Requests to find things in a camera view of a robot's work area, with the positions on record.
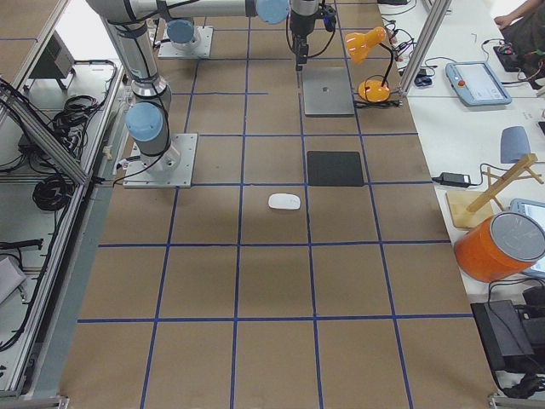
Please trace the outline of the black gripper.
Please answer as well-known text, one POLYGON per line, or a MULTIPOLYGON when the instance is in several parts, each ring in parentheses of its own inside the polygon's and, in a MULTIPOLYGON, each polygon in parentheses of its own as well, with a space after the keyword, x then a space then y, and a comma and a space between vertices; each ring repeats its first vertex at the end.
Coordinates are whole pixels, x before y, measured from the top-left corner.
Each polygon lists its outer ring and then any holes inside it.
POLYGON ((293 0, 290 2, 290 31, 295 38, 295 69, 301 71, 307 63, 307 37, 315 22, 321 20, 327 32, 336 30, 336 10, 325 1, 293 0))

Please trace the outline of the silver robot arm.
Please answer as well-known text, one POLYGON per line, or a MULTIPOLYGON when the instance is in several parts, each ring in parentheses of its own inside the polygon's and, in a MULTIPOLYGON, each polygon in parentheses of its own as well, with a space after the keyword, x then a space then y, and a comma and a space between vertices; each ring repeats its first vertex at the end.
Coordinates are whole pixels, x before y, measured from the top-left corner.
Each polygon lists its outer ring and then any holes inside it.
POLYGON ((285 22, 295 68, 311 55, 307 43, 317 20, 327 32, 336 30, 336 10, 324 1, 91 1, 131 79, 136 103, 126 114, 129 134, 140 150, 145 172, 165 176, 180 165, 182 155, 169 130, 171 90, 159 73, 146 22, 158 17, 167 24, 171 43, 195 38, 196 17, 259 17, 269 25, 285 22))
POLYGON ((166 26, 167 36, 176 49, 195 48, 200 37, 191 20, 170 20, 166 26))

